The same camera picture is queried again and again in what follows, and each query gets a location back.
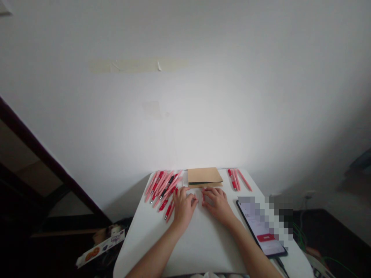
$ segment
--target black pen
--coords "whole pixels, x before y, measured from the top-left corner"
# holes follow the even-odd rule
[[[167,184],[167,187],[163,190],[162,194],[161,194],[161,197],[160,197],[160,200],[162,199],[162,197],[165,195],[165,192],[166,190],[169,188],[169,185],[171,185],[171,183],[173,182],[175,176],[172,176],[169,180],[169,183]]]

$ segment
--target charging cable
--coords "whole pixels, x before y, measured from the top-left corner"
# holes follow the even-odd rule
[[[283,265],[280,258],[275,258],[275,261],[278,263],[278,265],[282,268],[283,272],[286,274],[287,278],[290,278],[290,276],[287,274],[287,271],[285,269],[285,266]]]

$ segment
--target pixelated area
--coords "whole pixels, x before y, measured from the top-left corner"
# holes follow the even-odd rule
[[[259,222],[259,225],[263,225],[265,230],[288,250],[285,241],[293,240],[293,204],[290,198],[251,196],[238,197],[238,201],[249,209],[249,221],[252,219]]]

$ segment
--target pen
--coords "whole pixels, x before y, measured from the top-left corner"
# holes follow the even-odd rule
[[[167,178],[169,176],[169,173],[167,171],[164,172],[162,176],[162,180],[158,183],[157,188],[155,190],[155,195],[158,195],[158,190],[162,187],[163,183],[166,182]]]
[[[175,186],[183,179],[183,177],[178,178],[176,181],[173,181],[173,184],[169,187],[169,189],[165,192],[165,196],[169,195],[169,191],[175,188]]]
[[[153,175],[153,178],[152,178],[152,181],[151,181],[151,183],[150,183],[150,185],[149,185],[149,187],[147,188],[147,191],[146,191],[146,195],[148,194],[148,192],[151,190],[151,187],[153,186],[153,181],[155,181],[156,179],[156,176],[158,176],[158,171]]]
[[[244,181],[244,183],[246,184],[247,188],[252,192],[252,189],[251,189],[251,186],[249,185],[249,183],[247,182],[247,180],[245,179],[245,177],[243,176],[243,174],[241,173],[241,171],[239,169],[237,169],[238,173],[240,174],[241,176],[241,179]]]
[[[235,181],[234,181],[233,178],[232,178],[232,172],[231,172],[230,169],[228,169],[228,174],[229,174],[229,176],[230,176],[231,179],[232,179],[233,188],[235,189],[235,191],[237,191],[236,184],[235,184]]]
[[[156,194],[154,194],[154,195],[152,196],[152,200],[151,200],[150,203],[153,203],[153,201],[155,200],[155,198],[156,198]]]
[[[237,181],[236,181],[236,177],[235,177],[235,172],[233,171],[233,169],[231,170],[231,172],[232,172],[232,179],[233,179],[233,181],[235,183],[235,186],[237,188],[237,191],[239,191],[238,185],[237,185]]]
[[[153,188],[152,188],[152,192],[151,192],[151,194],[153,194],[153,193],[155,192],[155,189],[156,189],[156,187],[157,187],[157,185],[158,185],[158,182],[159,182],[159,181],[161,180],[161,178],[162,178],[163,172],[164,172],[164,171],[161,171],[161,172],[160,172],[160,175],[158,176],[158,179],[157,179],[155,185],[154,185]]]
[[[180,174],[181,174],[182,172],[183,172],[183,170],[180,170],[179,173],[177,173],[176,177],[175,177],[174,180],[173,180],[173,183],[169,186],[169,189],[168,189],[168,190],[171,190],[174,186],[177,185],[177,183],[178,183],[179,181],[181,181],[181,179],[182,179],[183,177],[181,177]]]
[[[148,190],[148,193],[147,193],[147,197],[146,197],[145,203],[148,201],[148,199],[149,199],[150,196],[151,196],[150,192],[152,191],[152,188],[153,188],[155,182],[157,181],[158,176],[160,175],[160,172],[161,172],[161,171],[157,171],[157,173],[156,173],[155,179],[154,179],[153,183],[151,184],[151,187],[150,187],[149,190]]]
[[[167,196],[165,196],[165,200],[162,202],[161,207],[166,205],[166,204],[164,205],[164,203],[167,203],[167,202],[168,202],[169,197],[170,197],[170,195],[172,195],[172,193],[174,192],[175,188],[176,188],[176,187],[173,187],[173,189],[170,191],[170,194],[167,194]]]
[[[164,182],[161,184],[161,186],[158,187],[156,195],[161,195],[164,188],[166,188],[167,183],[169,182],[170,178],[173,176],[173,173],[174,173],[174,170],[171,171],[171,173],[166,176],[166,179],[164,180]]]
[[[170,178],[169,183],[168,183],[168,187],[165,188],[165,189],[163,190],[163,192],[162,192],[162,194],[161,194],[161,197],[160,197],[160,200],[161,200],[162,197],[165,195],[166,190],[169,189],[171,183],[173,182],[173,180],[174,180],[174,178],[175,178],[176,176],[177,176],[177,174],[175,174],[175,176],[172,176],[172,177]]]
[[[235,172],[235,178],[236,178],[237,185],[238,185],[238,191],[241,191],[241,185],[240,185],[240,181],[238,180],[237,169],[234,169],[233,171]]]
[[[169,207],[167,208],[167,211],[166,211],[166,214],[165,214],[165,220],[167,219],[167,217],[168,217],[168,215],[169,215],[169,212],[170,212],[170,210],[171,210],[171,207],[172,207],[172,205],[173,205],[173,202],[174,202],[174,200],[171,200],[171,203],[170,203]]]
[[[159,192],[157,192],[158,194],[156,195],[158,198],[157,198],[157,201],[156,201],[156,203],[153,205],[153,207],[156,207],[157,206],[157,204],[158,204],[158,202],[162,199],[162,197],[163,197],[163,195],[165,194],[165,192],[166,192],[166,189],[164,189],[163,190],[163,193],[161,194],[161,195],[158,195],[159,194]]]
[[[165,215],[166,223],[169,222],[169,219],[171,217],[171,213],[173,212],[173,210],[174,210],[174,205],[171,206],[170,209],[167,209],[167,212],[166,212],[167,215]]]

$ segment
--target red button on screen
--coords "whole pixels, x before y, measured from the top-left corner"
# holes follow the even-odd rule
[[[274,235],[272,234],[265,234],[265,235],[260,235],[257,236],[258,241],[263,242],[263,241],[269,241],[269,240],[274,240]]]

